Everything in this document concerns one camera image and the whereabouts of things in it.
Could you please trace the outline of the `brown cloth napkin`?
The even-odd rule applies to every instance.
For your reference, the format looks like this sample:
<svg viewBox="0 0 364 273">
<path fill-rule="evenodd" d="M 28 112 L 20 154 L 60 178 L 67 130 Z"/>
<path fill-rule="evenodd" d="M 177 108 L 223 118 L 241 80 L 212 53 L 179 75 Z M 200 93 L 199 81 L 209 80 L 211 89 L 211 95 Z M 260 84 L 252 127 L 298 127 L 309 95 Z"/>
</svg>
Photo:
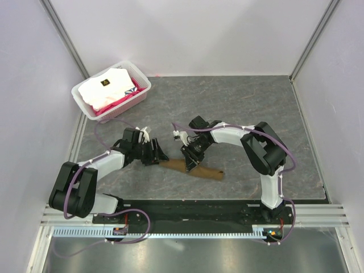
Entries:
<svg viewBox="0 0 364 273">
<path fill-rule="evenodd" d="M 191 171 L 187 171 L 187 166 L 184 159 L 170 159 L 169 161 L 160 162 L 160 166 L 181 173 L 186 173 L 189 176 L 198 177 L 202 179 L 212 179 L 221 181 L 224 178 L 224 172 L 222 170 L 208 168 L 198 165 Z"/>
</svg>

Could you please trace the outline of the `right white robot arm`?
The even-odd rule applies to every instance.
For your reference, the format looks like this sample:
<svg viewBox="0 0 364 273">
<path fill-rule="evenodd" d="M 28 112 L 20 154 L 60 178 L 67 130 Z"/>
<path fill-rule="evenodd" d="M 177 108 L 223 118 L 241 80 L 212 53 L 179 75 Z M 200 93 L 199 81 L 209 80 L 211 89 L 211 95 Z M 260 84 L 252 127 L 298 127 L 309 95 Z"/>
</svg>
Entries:
<svg viewBox="0 0 364 273">
<path fill-rule="evenodd" d="M 267 224 L 281 217 L 279 206 L 283 202 L 280 172 L 284 170 L 287 153 L 285 145 L 265 122 L 256 126 L 231 125 L 222 121 L 205 121 L 197 116 L 189 123 L 187 131 L 173 132 L 175 139 L 183 142 L 181 152 L 185 157 L 187 172 L 195 169 L 204 159 L 205 151 L 213 144 L 224 143 L 242 147 L 259 173 L 262 187 L 261 219 Z"/>
</svg>

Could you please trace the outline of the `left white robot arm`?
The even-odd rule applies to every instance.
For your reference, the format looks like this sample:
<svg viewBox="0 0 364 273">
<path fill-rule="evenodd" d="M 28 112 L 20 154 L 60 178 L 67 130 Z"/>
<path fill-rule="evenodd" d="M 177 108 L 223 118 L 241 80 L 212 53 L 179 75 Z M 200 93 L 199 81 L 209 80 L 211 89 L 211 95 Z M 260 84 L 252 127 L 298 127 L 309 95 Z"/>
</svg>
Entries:
<svg viewBox="0 0 364 273">
<path fill-rule="evenodd" d="M 66 219 L 86 217 L 95 205 L 97 182 L 135 160 L 144 166 L 169 161 L 158 140 L 150 138 L 146 127 L 126 128 L 121 139 L 93 159 L 81 163 L 63 163 L 48 205 L 63 212 Z"/>
</svg>

